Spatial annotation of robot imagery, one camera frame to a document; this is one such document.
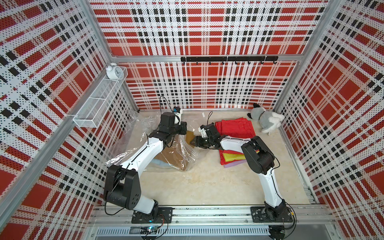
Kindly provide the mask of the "red trousers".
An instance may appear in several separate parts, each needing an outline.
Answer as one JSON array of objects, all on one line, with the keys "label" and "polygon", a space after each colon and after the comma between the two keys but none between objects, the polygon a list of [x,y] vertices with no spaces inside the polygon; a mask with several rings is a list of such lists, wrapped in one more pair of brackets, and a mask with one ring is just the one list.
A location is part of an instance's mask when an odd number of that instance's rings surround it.
[{"label": "red trousers", "polygon": [[222,120],[216,122],[215,126],[221,135],[239,139],[253,138],[256,136],[252,122],[245,118]]},{"label": "red trousers", "polygon": [[220,154],[220,163],[222,166],[227,165],[231,162],[239,161],[241,160],[241,157],[244,156],[239,152],[229,151],[229,150],[224,150],[224,151],[219,150],[219,154]]}]

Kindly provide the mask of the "lime green trousers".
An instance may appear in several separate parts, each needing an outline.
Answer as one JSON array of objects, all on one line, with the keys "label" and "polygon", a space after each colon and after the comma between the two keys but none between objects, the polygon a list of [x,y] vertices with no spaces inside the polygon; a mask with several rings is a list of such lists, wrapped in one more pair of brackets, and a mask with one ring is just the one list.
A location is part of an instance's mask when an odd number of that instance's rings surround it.
[{"label": "lime green trousers", "polygon": [[223,157],[225,163],[246,159],[244,154],[223,153]]}]

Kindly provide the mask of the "clear plastic vacuum bag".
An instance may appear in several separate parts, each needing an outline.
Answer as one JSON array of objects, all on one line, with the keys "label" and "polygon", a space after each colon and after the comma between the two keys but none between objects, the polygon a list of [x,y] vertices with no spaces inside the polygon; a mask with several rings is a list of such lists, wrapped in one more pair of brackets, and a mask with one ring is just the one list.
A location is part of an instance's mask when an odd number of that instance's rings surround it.
[{"label": "clear plastic vacuum bag", "polygon": [[[126,132],[110,147],[103,165],[110,167],[113,164],[122,165],[132,157],[144,144],[147,136],[155,130],[160,123],[160,112],[144,112],[139,114],[129,111],[129,121]],[[202,155],[201,148],[195,148],[190,142],[200,135],[199,128],[207,119],[204,112],[186,111],[182,114],[182,121],[187,122],[187,134],[177,135],[172,144],[169,144],[161,153],[157,154],[144,171],[172,172],[188,171]]]}]

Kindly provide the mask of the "brown trousers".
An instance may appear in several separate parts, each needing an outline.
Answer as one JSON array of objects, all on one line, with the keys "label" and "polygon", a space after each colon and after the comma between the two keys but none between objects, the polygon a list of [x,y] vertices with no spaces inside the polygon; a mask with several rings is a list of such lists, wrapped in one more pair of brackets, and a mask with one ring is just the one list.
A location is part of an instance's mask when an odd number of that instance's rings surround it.
[{"label": "brown trousers", "polygon": [[190,141],[194,138],[194,133],[187,131],[186,135],[176,135],[172,146],[166,147],[155,159],[167,162],[180,171],[190,170],[196,163],[197,152]]}]

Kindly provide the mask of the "purple trousers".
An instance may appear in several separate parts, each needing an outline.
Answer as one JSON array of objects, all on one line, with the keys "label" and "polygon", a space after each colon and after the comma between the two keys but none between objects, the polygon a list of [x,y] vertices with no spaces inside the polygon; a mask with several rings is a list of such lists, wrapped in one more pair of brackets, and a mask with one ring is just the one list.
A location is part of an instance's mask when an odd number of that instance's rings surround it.
[{"label": "purple trousers", "polygon": [[234,166],[237,166],[237,165],[246,163],[246,162],[247,162],[246,160],[239,160],[239,161],[229,162],[229,163],[227,163],[227,164],[224,165],[224,168],[234,167]]}]

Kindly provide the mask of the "light blue garment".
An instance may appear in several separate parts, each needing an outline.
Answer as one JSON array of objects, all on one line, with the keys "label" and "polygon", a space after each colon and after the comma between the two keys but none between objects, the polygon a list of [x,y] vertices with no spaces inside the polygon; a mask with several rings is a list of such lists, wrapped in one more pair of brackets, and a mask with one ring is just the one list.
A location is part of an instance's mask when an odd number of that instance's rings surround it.
[{"label": "light blue garment", "polygon": [[163,162],[163,161],[158,160],[158,159],[153,159],[151,161],[151,164],[154,164],[160,168],[172,168],[173,167],[173,165],[170,165],[169,163]]}]

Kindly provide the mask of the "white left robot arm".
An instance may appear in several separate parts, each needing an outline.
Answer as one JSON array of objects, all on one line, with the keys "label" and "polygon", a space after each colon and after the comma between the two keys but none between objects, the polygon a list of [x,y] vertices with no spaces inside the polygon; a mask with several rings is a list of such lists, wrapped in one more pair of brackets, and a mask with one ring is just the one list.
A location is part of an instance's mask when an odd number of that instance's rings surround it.
[{"label": "white left robot arm", "polygon": [[156,155],[172,145],[177,135],[187,134],[187,123],[181,121],[182,113],[182,109],[175,107],[172,112],[161,114],[158,127],[149,134],[143,146],[128,160],[108,168],[105,203],[136,211],[149,223],[158,219],[159,204],[142,195],[140,176]]}]

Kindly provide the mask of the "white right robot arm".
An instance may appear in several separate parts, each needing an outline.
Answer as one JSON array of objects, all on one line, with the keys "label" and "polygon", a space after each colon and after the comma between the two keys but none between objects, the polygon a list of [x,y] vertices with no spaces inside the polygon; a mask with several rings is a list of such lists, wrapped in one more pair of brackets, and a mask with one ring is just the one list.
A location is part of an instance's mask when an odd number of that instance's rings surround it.
[{"label": "white right robot arm", "polygon": [[260,137],[239,139],[221,135],[214,124],[202,125],[199,132],[200,135],[190,142],[191,145],[202,149],[234,151],[244,154],[248,166],[258,175],[264,191],[265,216],[263,217],[262,213],[256,214],[261,218],[260,222],[267,220],[289,223],[294,220],[276,185],[276,157]]}]

